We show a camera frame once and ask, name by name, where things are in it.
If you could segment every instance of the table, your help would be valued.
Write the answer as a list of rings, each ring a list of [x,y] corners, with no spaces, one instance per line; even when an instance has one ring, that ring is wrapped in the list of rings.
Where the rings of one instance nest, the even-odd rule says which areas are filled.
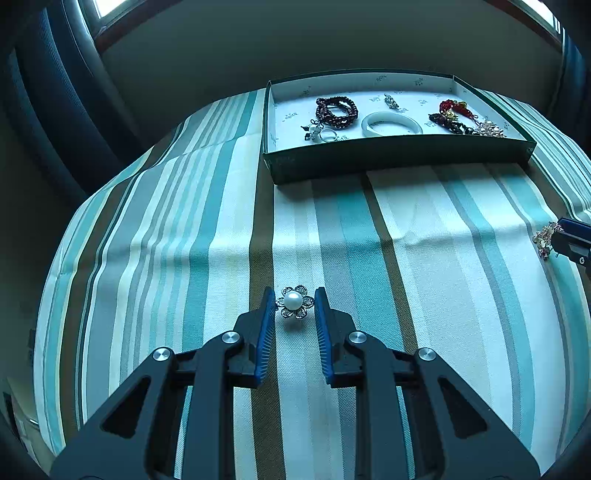
[[[276,187],[258,90],[194,113],[95,193],[38,317],[35,402],[53,452],[154,348],[198,348],[265,286],[302,284],[390,348],[437,351],[544,472],[590,406],[591,322],[587,279],[542,261],[531,237],[557,216],[591,222],[591,163],[532,107],[484,94],[538,141],[527,172],[474,158]],[[353,479],[354,392],[324,383],[312,312],[277,316],[268,377],[235,390],[234,423],[240,479]]]

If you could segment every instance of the dark curtain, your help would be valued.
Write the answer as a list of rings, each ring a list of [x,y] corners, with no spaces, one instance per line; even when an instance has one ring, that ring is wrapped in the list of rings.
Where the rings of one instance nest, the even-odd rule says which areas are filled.
[[[93,77],[64,8],[34,15],[0,67],[9,121],[45,177],[79,205],[144,151]]]
[[[558,88],[548,117],[591,156],[591,72],[566,34],[563,50]]]

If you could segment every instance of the rhinestone brooch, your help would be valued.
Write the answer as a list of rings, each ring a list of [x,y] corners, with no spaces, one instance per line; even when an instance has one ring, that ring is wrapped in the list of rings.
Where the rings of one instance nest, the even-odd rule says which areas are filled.
[[[548,225],[542,228],[541,232],[536,232],[532,237],[535,246],[538,247],[538,253],[544,260],[548,260],[552,251],[552,235],[555,232],[563,232],[563,228],[556,222],[548,222]]]
[[[384,102],[388,105],[389,108],[393,110],[398,110],[400,108],[399,104],[396,103],[394,97],[392,95],[388,95],[387,93],[384,95]]]

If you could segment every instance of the dark red prayer beads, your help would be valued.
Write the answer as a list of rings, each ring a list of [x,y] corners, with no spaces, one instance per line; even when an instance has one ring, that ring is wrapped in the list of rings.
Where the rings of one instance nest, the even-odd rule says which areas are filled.
[[[359,111],[353,103],[353,100],[344,96],[318,98],[316,99],[316,103],[318,104],[318,107],[316,108],[316,118],[318,118],[318,120],[322,123],[337,129],[350,126],[353,122],[355,122],[355,120],[357,120],[357,117],[359,116]],[[345,111],[347,115],[335,115],[330,111],[330,105],[340,108],[341,110]]]

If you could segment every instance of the window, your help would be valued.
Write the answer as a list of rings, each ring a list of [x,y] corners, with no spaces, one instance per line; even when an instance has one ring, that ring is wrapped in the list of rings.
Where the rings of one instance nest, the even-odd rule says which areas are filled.
[[[556,20],[554,14],[550,9],[544,5],[544,2],[540,0],[512,0],[517,3],[519,7],[530,14],[535,20],[537,20],[544,28],[550,30],[556,35],[562,33],[560,23]]]
[[[79,0],[90,34],[96,37],[146,0]]]
[[[104,17],[120,6],[125,0],[94,0],[96,12],[99,17]]]

